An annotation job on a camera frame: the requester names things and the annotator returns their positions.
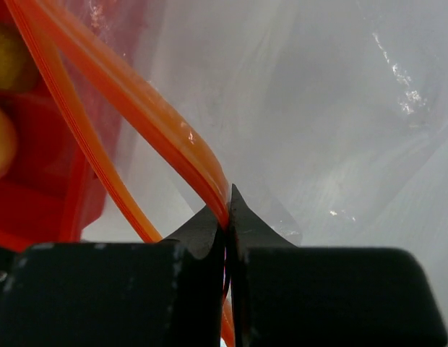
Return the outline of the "orange fruit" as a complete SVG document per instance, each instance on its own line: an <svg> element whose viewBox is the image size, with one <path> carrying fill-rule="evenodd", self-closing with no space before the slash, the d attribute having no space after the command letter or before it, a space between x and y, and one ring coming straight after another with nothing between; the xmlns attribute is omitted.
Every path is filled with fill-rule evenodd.
<svg viewBox="0 0 448 347"><path fill-rule="evenodd" d="M17 131L11 119L0 109L0 179L12 165L18 149Z"/></svg>

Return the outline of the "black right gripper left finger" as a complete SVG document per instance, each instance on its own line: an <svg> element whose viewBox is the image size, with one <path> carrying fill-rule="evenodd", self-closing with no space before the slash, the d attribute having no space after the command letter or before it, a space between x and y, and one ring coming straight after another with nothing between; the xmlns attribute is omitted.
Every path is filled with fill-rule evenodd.
<svg viewBox="0 0 448 347"><path fill-rule="evenodd" d="M224 243L204 207L156 244L33 245L0 295L0 346L219 346Z"/></svg>

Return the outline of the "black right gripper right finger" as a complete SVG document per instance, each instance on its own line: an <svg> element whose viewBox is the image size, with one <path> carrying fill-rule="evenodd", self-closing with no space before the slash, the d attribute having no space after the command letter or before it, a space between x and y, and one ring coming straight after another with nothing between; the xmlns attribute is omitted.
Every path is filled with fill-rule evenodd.
<svg viewBox="0 0 448 347"><path fill-rule="evenodd" d="M445 346L428 278L409 252L297 247L237 188L228 261L237 346Z"/></svg>

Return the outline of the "clear zip top bag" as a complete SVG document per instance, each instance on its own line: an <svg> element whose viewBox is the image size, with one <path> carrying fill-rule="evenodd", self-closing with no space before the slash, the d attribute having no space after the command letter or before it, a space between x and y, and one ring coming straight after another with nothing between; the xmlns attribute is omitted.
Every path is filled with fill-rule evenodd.
<svg viewBox="0 0 448 347"><path fill-rule="evenodd" d="M448 332L448 1L6 6L107 193L82 241L31 246L156 244L207 207L237 346L237 188L297 247L411 253Z"/></svg>

